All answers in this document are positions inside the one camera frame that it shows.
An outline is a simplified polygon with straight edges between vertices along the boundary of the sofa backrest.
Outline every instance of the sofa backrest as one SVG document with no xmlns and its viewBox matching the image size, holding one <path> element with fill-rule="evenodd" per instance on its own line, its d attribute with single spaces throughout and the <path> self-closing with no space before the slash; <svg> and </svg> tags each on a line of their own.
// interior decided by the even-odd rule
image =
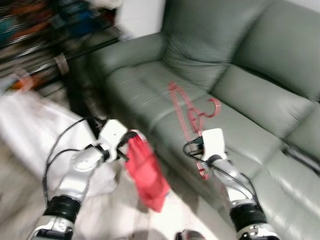
<svg viewBox="0 0 320 240">
<path fill-rule="evenodd" d="M 169 4 L 164 62 L 208 91 L 269 1 L 171 0 Z"/>
<path fill-rule="evenodd" d="M 320 160 L 318 12 L 285 0 L 172 0 L 163 31 L 173 71 Z"/>
</svg>

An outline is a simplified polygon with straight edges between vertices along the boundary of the black joint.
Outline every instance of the black joint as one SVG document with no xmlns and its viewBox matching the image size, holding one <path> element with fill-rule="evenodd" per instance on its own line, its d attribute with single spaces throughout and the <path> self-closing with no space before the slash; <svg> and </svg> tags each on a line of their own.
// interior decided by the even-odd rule
<svg viewBox="0 0 320 240">
<path fill-rule="evenodd" d="M 230 217 L 237 232 L 253 224 L 267 223 L 266 216 L 262 209 L 252 204 L 243 204 L 231 209 Z"/>
<path fill-rule="evenodd" d="M 204 145 L 203 144 L 197 144 L 196 145 L 198 150 L 203 150 L 204 149 Z"/>
<path fill-rule="evenodd" d="M 45 239 L 54 239 L 54 240 L 71 240 L 73 236 L 73 230 L 67 228 L 66 232 L 59 232 L 54 230 L 41 229 L 37 235 L 36 239 L 45 240 Z"/>
<path fill-rule="evenodd" d="M 215 161 L 215 160 L 219 160 L 219 159 L 222 159 L 222 157 L 220 155 L 212 155 L 211 157 L 209 157 L 209 159 L 206 161 L 208 163 L 208 165 L 212 165 L 212 163 Z"/>
<path fill-rule="evenodd" d="M 117 154 L 118 154 L 118 158 L 123 158 L 125 162 L 129 161 L 129 158 L 119 149 L 116 150 Z"/>
<path fill-rule="evenodd" d="M 93 145 L 92 144 L 89 144 L 88 146 L 85 147 L 85 149 L 89 149 L 89 148 L 92 148 Z"/>
<path fill-rule="evenodd" d="M 103 161 L 104 161 L 104 162 L 105 162 L 108 158 L 110 158 L 110 153 L 109 153 L 109 151 L 108 151 L 108 150 L 104 150 L 100 144 L 96 145 L 95 148 L 98 149 L 98 150 L 101 152 L 101 154 L 103 155 Z"/>
<path fill-rule="evenodd" d="M 252 240 L 252 238 L 248 232 L 245 232 L 244 234 L 242 234 L 239 240 Z"/>
<path fill-rule="evenodd" d="M 202 136 L 198 136 L 195 140 L 192 141 L 192 143 L 203 145 L 204 144 L 204 139 Z"/>
<path fill-rule="evenodd" d="M 135 138 L 136 136 L 138 136 L 138 133 L 136 133 L 135 131 L 128 131 L 122 138 L 122 140 L 119 142 L 118 144 L 118 148 L 121 148 L 123 145 L 125 145 L 126 143 L 128 143 L 129 139 Z"/>
<path fill-rule="evenodd" d="M 55 196 L 48 203 L 44 216 L 57 216 L 75 223 L 81 204 L 68 196 Z"/>
</svg>

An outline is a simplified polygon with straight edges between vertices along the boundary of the black cable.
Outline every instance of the black cable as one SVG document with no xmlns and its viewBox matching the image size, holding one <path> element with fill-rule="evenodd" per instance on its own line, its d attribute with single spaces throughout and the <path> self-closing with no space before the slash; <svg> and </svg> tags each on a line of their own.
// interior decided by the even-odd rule
<svg viewBox="0 0 320 240">
<path fill-rule="evenodd" d="M 251 187 L 252 190 L 253 190 L 253 196 L 254 196 L 254 198 L 255 198 L 255 201 L 256 201 L 257 205 L 259 206 L 259 208 L 261 209 L 261 211 L 264 212 L 264 210 L 263 210 L 263 208 L 262 208 L 262 206 L 261 206 L 261 204 L 260 204 L 260 201 L 259 201 L 259 198 L 258 198 L 256 189 L 255 189 L 253 183 L 251 182 L 250 178 L 247 177 L 247 175 L 245 175 L 244 173 L 241 173 L 241 175 L 249 182 L 250 187 Z"/>
<path fill-rule="evenodd" d="M 212 165 L 212 164 L 209 165 L 206 161 L 204 161 L 204 160 L 202 160 L 202 159 L 200 159 L 200 158 L 198 158 L 198 157 L 195 157 L 195 156 L 193 156 L 193 155 L 188 154 L 188 152 L 186 151 L 186 147 L 189 146 L 190 144 L 193 144 L 193 143 L 194 143 L 194 141 L 191 141 L 191 142 L 187 142 L 185 145 L 183 145 L 182 151 L 183 151 L 183 153 L 184 153 L 185 155 L 187 155 L 188 157 L 190 157 L 190 158 L 192 158 L 192 159 L 194 159 L 194 160 L 196 160 L 196 161 L 198 161 L 198 162 L 201 162 L 201 163 L 203 163 L 203 164 L 206 164 L 206 165 L 209 166 L 210 168 L 216 169 L 216 170 L 219 171 L 220 173 L 223 173 L 224 175 L 226 175 L 227 177 L 229 177 L 230 179 L 232 179 L 233 181 L 235 181 L 237 184 L 239 184 L 240 186 L 242 186 L 244 189 L 246 189 L 249 193 L 251 193 L 254 198 L 258 199 L 258 198 L 257 198 L 257 194 L 256 194 L 256 190 L 255 190 L 253 184 L 251 183 L 250 179 L 249 179 L 247 176 L 245 176 L 243 173 L 242 173 L 242 174 L 243 174 L 243 175 L 245 176 L 245 178 L 248 180 L 248 182 L 249 182 L 250 187 L 252 188 L 252 190 L 250 190 L 250 189 L 249 189 L 246 185 L 244 185 L 241 181 L 239 181 L 239 180 L 236 179 L 235 177 L 231 176 L 229 173 L 227 173 L 227 172 L 224 171 L 223 169 L 221 169 L 221 168 L 219 168 L 219 167 L 217 167 L 217 166 L 214 166 L 214 165 Z"/>
<path fill-rule="evenodd" d="M 65 153 L 65 152 L 79 152 L 79 151 L 80 151 L 79 149 L 74 149 L 74 148 L 64 149 L 64 150 L 58 152 L 58 153 L 54 156 L 54 158 L 46 165 L 46 168 L 45 168 L 45 171 L 44 171 L 44 174 L 43 174 L 43 177 L 42 177 L 43 196 L 44 196 L 44 200 L 45 200 L 46 205 L 49 204 L 47 175 L 48 175 L 50 166 L 54 163 L 54 161 L 55 161 L 61 154 Z"/>
<path fill-rule="evenodd" d="M 49 155 L 46 159 L 46 162 L 45 162 L 45 169 L 44 169 L 44 173 L 47 174 L 48 172 L 48 166 L 50 164 L 50 158 L 52 157 L 53 153 L 54 153 L 54 150 L 56 148 L 56 146 L 58 145 L 60 139 L 63 137 L 63 135 L 69 131 L 70 129 L 72 129 L 75 125 L 85 121 L 85 120 L 89 120 L 89 119 L 93 119 L 93 120 L 96 120 L 97 122 L 101 122 L 102 120 L 98 117 L 94 117 L 94 116 L 88 116 L 88 117 L 84 117 L 84 118 L 81 118 L 80 120 L 76 121 L 75 123 L 73 123 L 72 125 L 70 125 L 67 129 L 65 129 L 62 133 L 60 133 L 60 135 L 57 137 L 57 139 L 55 140 L 55 143 L 53 144 L 50 152 L 49 152 Z M 43 189 L 43 194 L 45 194 L 45 190 L 48 188 L 47 186 L 47 180 L 42 181 L 42 189 Z M 48 189 L 46 191 L 46 196 L 44 196 L 44 200 L 45 200 L 45 204 L 48 203 L 49 199 L 48 199 Z"/>
<path fill-rule="evenodd" d="M 52 92 L 49 92 L 49 93 L 46 94 L 46 95 L 43 95 L 43 97 L 44 97 L 44 98 L 47 98 L 47 97 L 51 96 L 52 94 L 55 94 L 56 92 L 58 92 L 58 91 L 60 91 L 61 89 L 64 89 L 64 88 L 65 88 L 65 86 L 62 85 L 62 86 L 59 87 L 58 89 L 56 89 L 56 90 L 54 90 L 54 91 L 52 91 Z"/>
</svg>

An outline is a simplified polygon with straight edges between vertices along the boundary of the white sheet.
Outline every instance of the white sheet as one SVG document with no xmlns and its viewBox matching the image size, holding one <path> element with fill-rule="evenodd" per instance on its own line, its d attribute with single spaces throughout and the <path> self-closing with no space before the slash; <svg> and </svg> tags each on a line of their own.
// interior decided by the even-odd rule
<svg viewBox="0 0 320 240">
<path fill-rule="evenodd" d="M 45 162 L 56 138 L 80 117 L 35 92 L 14 92 L 0 97 L 0 135 L 12 152 L 36 177 L 42 178 Z M 86 122 L 70 129 L 55 153 L 63 149 L 83 149 L 95 141 Z M 54 190 L 69 168 L 74 152 L 63 153 L 48 173 L 48 186 Z M 96 170 L 88 196 L 109 193 L 116 187 L 115 172 L 107 164 Z"/>
</svg>

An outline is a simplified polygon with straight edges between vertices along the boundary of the sofa armrest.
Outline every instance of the sofa armrest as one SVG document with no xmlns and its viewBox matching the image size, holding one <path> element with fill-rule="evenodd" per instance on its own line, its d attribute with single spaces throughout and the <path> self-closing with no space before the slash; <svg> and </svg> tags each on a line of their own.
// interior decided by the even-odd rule
<svg viewBox="0 0 320 240">
<path fill-rule="evenodd" d="M 90 54 L 88 61 L 97 71 L 102 71 L 106 77 L 122 67 L 161 59 L 165 47 L 165 37 L 162 33 L 156 33 L 109 45 Z"/>
</svg>

